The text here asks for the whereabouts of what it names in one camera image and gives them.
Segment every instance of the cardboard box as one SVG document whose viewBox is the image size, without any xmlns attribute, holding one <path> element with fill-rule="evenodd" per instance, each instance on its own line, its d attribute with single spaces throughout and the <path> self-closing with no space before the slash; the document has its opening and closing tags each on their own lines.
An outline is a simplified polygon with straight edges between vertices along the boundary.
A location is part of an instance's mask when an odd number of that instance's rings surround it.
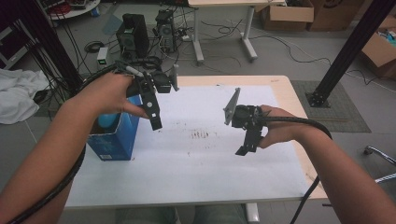
<svg viewBox="0 0 396 224">
<path fill-rule="evenodd" d="M 353 21 L 364 0 L 311 0 L 315 9 L 309 31 L 343 31 Z"/>
<path fill-rule="evenodd" d="M 378 28 L 378 31 L 396 31 L 396 18 L 388 16 Z M 396 47 L 378 33 L 373 34 L 361 50 L 362 58 L 368 68 L 378 77 L 396 77 Z"/>
<path fill-rule="evenodd" d="M 264 30 L 303 31 L 314 20 L 314 8 L 309 0 L 302 7 L 269 6 L 262 10 Z"/>
<path fill-rule="evenodd" d="M 129 98 L 134 105 L 141 105 L 140 97 Z M 134 148 L 139 117 L 121 113 L 113 130 L 106 131 L 98 125 L 93 125 L 88 145 L 102 161 L 129 161 Z"/>
</svg>

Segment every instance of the hand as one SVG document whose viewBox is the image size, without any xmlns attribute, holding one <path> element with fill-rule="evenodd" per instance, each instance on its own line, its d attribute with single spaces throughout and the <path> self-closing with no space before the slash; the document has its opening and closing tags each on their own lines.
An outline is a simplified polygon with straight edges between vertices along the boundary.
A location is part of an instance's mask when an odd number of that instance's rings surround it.
<svg viewBox="0 0 396 224">
<path fill-rule="evenodd" d="M 281 108 L 262 105 L 262 111 L 270 111 L 269 117 L 295 117 L 291 113 Z M 268 134 L 260 141 L 259 147 L 266 148 L 275 143 L 289 142 L 296 140 L 305 129 L 312 129 L 311 126 L 294 122 L 268 122 Z"/>
<path fill-rule="evenodd" d="M 95 116 L 127 112 L 147 118 L 143 108 L 131 104 L 126 99 L 126 90 L 133 81 L 134 78 L 131 76 L 107 73 L 84 88 L 73 100 L 92 110 Z"/>
</svg>

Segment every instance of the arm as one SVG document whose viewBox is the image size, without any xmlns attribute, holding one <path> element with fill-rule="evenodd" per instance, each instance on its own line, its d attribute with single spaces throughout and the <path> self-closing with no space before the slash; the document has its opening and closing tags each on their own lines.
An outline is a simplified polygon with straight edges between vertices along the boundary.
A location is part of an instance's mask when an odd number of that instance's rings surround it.
<svg viewBox="0 0 396 224">
<path fill-rule="evenodd" d="M 106 74 L 66 101 L 35 148 L 0 194 L 0 223 L 6 223 L 49 193 L 70 171 L 100 114 L 128 112 L 145 117 L 142 108 L 125 97 L 131 77 Z M 28 219 L 56 223 L 71 184 Z"/>
<path fill-rule="evenodd" d="M 293 117 L 275 107 L 262 105 L 269 116 Z M 396 206 L 357 163 L 322 131 L 305 124 L 271 122 L 260 147 L 296 140 L 305 149 L 320 181 L 343 223 L 392 223 Z"/>
</svg>

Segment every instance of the white cloth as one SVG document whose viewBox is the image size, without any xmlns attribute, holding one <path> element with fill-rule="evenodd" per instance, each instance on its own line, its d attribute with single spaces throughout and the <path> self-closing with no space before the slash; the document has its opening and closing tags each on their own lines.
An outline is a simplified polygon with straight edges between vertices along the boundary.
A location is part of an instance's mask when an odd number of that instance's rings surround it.
<svg viewBox="0 0 396 224">
<path fill-rule="evenodd" d="M 35 93 L 48 85 L 42 71 L 0 69 L 0 123 L 13 124 L 31 117 L 39 108 L 33 101 Z"/>
</svg>

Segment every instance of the person's left arm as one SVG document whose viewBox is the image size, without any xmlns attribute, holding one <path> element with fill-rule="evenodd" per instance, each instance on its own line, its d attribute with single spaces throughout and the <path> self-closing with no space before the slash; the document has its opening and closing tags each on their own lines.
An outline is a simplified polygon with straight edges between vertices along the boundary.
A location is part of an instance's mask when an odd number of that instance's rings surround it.
<svg viewBox="0 0 396 224">
<path fill-rule="evenodd" d="M 132 81 L 132 77 L 106 74 L 61 106 L 46 133 L 0 193 L 0 223 L 9 222 L 62 181 L 100 114 L 128 112 L 146 117 L 142 108 L 125 97 Z M 56 223 L 70 188 L 71 184 L 28 221 Z"/>
</svg>

